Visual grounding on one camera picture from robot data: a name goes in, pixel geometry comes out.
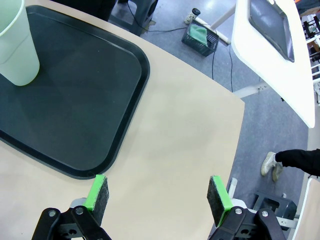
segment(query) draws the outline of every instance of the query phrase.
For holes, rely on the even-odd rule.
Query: white cup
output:
[[[25,0],[0,0],[0,74],[23,86],[37,76],[39,67]]]

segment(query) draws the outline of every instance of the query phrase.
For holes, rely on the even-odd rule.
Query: floor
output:
[[[153,25],[149,30],[171,30],[186,27],[184,18],[192,8],[201,11],[200,18],[212,23],[236,0],[159,0],[153,14]],[[133,18],[126,4],[118,4],[112,14],[128,21]],[[218,30],[231,37],[233,16],[224,22]],[[212,77],[213,56],[204,57],[181,42],[184,30],[172,32],[145,32],[141,37],[163,50],[188,63],[200,72]],[[236,91],[250,84],[258,83],[260,78],[235,55],[231,48],[233,61],[232,86]],[[231,91],[231,59],[229,47],[221,43],[214,57],[213,78],[216,82]],[[280,96],[272,89],[243,98],[245,113],[239,143],[230,174],[238,179],[234,197],[244,200],[248,207],[255,201],[255,191],[287,198],[296,204],[300,197],[304,172],[288,167],[277,183],[272,181],[271,172],[262,177],[261,164],[269,151],[278,152],[288,149],[307,149],[308,128],[297,114],[282,102]]]

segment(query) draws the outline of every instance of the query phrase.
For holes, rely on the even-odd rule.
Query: white table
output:
[[[314,88],[305,34],[293,0],[277,0],[288,17],[294,62],[285,60],[280,53],[250,23],[250,0],[237,0],[236,7],[211,25],[215,30],[223,21],[234,15],[231,45],[236,56],[264,81],[235,91],[243,98],[273,88],[299,115],[309,128],[315,126]]]

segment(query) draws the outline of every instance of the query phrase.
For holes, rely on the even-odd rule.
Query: black pants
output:
[[[280,151],[275,155],[275,160],[284,167],[296,167],[302,171],[320,176],[320,150],[304,151],[299,149]]]
[[[52,0],[108,21],[116,0]]]

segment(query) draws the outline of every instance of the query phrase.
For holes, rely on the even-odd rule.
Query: green basket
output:
[[[202,42],[199,42],[197,39],[194,39],[192,36],[189,35],[190,33],[190,27],[192,24],[205,27],[207,29],[206,31],[206,40],[207,40],[207,46],[204,45]],[[209,28],[206,26],[198,23],[197,21],[193,20],[189,27],[185,30],[184,35],[182,37],[181,42],[188,45],[192,49],[196,50],[198,53],[202,54],[203,56],[207,57],[213,52],[217,50],[218,42],[219,42],[219,36],[212,32]]]

